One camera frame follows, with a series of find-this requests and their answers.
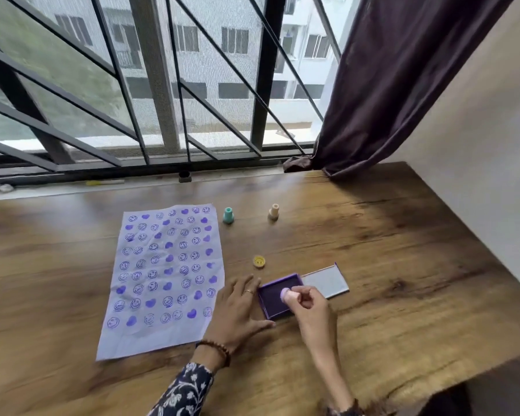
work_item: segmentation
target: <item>purple ink pad frame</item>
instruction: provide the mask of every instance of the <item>purple ink pad frame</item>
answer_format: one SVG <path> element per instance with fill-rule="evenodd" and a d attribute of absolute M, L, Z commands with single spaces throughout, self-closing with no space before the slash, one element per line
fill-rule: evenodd
<path fill-rule="evenodd" d="M 260 286 L 258 288 L 258 298 L 260 299 L 260 306 L 264 311 L 265 317 L 268 320 L 273 320 L 291 313 L 289 307 L 281 301 L 281 290 L 285 287 L 290 289 L 293 286 L 301 286 L 302 284 L 302 278 L 298 273 L 293 273 Z"/>

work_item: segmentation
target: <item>beaded bracelet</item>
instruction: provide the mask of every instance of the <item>beaded bracelet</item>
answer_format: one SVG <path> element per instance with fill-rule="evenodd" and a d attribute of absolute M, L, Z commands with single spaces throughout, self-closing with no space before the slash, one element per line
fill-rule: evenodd
<path fill-rule="evenodd" d="M 218 349 L 226 357 L 226 361 L 225 361 L 225 364 L 223 365 L 223 367 L 225 368 L 225 367 L 229 366 L 229 364 L 231 363 L 231 354 L 229 353 L 229 350 L 227 349 L 227 347 L 225 347 L 221 343 L 212 342 L 211 340 L 206 340 L 206 339 L 202 339 L 200 342 L 197 342 L 195 347 L 198 347 L 201 344 L 213 347 L 214 349 Z"/>

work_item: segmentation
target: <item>dark curtain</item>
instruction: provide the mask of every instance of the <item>dark curtain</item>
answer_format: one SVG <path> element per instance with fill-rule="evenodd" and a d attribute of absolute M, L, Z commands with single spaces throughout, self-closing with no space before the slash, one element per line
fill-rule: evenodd
<path fill-rule="evenodd" d="M 390 156 L 511 2 L 362 0 L 314 154 L 285 172 L 342 180 Z"/>

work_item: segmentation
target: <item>person's right hand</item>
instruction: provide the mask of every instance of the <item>person's right hand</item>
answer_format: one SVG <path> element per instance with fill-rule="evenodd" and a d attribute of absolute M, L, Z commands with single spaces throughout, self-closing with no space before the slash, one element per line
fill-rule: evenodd
<path fill-rule="evenodd" d="M 337 316 L 329 302 L 312 286 L 294 286 L 298 298 L 285 295 L 285 304 L 297 317 L 300 334 L 314 361 L 338 359 Z"/>

